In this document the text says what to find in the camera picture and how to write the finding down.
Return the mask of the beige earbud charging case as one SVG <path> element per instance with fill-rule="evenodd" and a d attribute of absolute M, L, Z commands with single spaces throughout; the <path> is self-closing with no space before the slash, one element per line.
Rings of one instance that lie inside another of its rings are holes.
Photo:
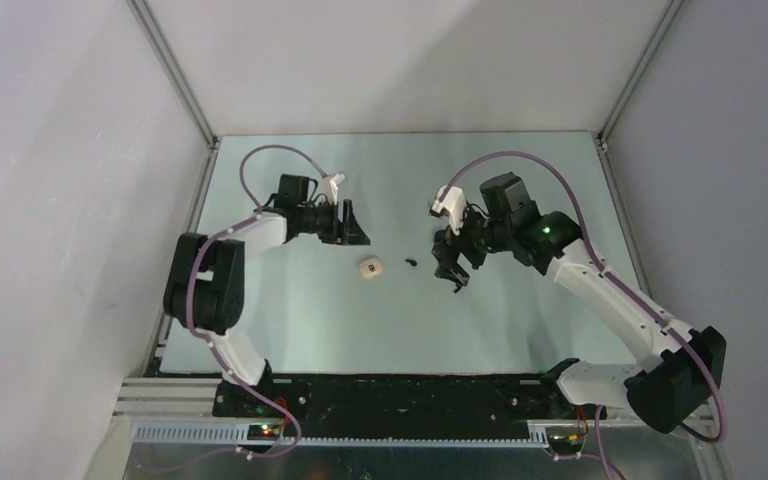
<path fill-rule="evenodd" d="M 369 257 L 359 264 L 360 275 L 364 279 L 373 279 L 383 272 L 383 265 L 378 257 Z"/>

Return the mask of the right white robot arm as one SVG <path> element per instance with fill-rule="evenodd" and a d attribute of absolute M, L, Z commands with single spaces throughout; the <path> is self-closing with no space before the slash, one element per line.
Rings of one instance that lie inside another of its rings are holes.
<path fill-rule="evenodd" d="M 630 364 L 561 361 L 542 378 L 545 411 L 566 418 L 583 405 L 629 409 L 650 428 L 670 433 L 712 397 L 721 382 L 725 338 L 697 330 L 616 275 L 584 239 L 580 223 L 560 211 L 543 213 L 523 180 L 511 173 L 480 186 L 485 206 L 444 185 L 429 213 L 448 224 L 435 232 L 435 276 L 466 287 L 459 263 L 480 268 L 490 254 L 509 253 L 525 267 L 564 287 L 588 306 L 632 355 Z"/>

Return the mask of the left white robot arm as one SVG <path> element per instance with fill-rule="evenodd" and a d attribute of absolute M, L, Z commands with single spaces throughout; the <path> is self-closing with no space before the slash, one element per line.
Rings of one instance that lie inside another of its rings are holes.
<path fill-rule="evenodd" d="M 163 296 L 164 312 L 206 342 L 225 381 L 240 386 L 238 404 L 264 416 L 276 403 L 264 382 L 270 366 L 251 340 L 235 334 L 245 303 L 246 263 L 300 235 L 335 246 L 368 246 L 351 200 L 339 197 L 342 172 L 321 180 L 284 174 L 276 193 L 249 217 L 207 236 L 188 232 L 176 243 Z"/>

